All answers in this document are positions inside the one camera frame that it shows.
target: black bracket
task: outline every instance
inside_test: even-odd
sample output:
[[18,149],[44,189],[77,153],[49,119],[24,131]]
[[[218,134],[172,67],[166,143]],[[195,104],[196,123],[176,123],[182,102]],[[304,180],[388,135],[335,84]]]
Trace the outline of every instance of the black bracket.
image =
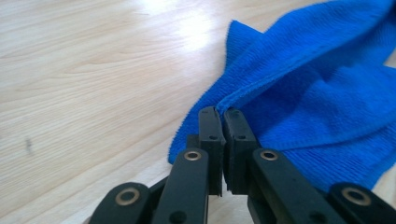
[[222,173],[232,194],[247,195],[256,224],[396,223],[396,211],[368,189],[313,188],[280,151],[262,148],[241,111],[226,111],[223,129],[213,106],[199,113],[199,134],[188,137],[170,175],[151,188],[115,187],[90,224],[206,223],[208,195],[221,195]]

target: blue towel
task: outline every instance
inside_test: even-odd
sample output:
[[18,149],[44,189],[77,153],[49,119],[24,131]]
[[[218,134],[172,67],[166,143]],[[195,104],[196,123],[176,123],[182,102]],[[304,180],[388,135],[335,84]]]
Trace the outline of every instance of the blue towel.
[[198,133],[198,111],[241,109],[264,147],[282,150],[327,191],[372,188],[396,162],[392,0],[330,1],[294,10],[265,33],[233,21],[223,75],[184,119],[169,162]]

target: blue microfiber cloth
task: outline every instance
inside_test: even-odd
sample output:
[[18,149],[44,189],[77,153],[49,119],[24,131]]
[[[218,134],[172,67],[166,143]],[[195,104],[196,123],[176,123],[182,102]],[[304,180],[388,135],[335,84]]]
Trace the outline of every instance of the blue microfiber cloth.
[[282,150],[313,186],[372,188],[396,162],[396,45],[392,0],[315,4],[265,33],[233,21],[224,74],[184,119],[172,163],[198,111],[241,109],[263,147]]

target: table surface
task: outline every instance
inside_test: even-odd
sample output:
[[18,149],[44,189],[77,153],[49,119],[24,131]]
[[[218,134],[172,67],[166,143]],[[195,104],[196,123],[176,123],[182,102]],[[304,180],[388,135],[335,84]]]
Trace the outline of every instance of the table surface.
[[[167,176],[230,21],[264,31],[314,2],[2,1],[0,223],[82,223],[118,184]],[[393,206],[395,180],[393,167],[374,189]],[[208,222],[252,223],[246,197],[210,197]]]

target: wood grain surface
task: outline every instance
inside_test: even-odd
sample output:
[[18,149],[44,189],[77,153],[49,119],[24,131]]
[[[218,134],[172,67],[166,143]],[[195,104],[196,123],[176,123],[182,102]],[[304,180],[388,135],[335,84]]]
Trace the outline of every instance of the wood grain surface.
[[[82,223],[118,184],[168,175],[230,21],[264,31],[315,2],[1,1],[0,223]],[[393,167],[375,186],[393,206],[395,183]],[[252,223],[246,197],[210,197],[208,221]]]

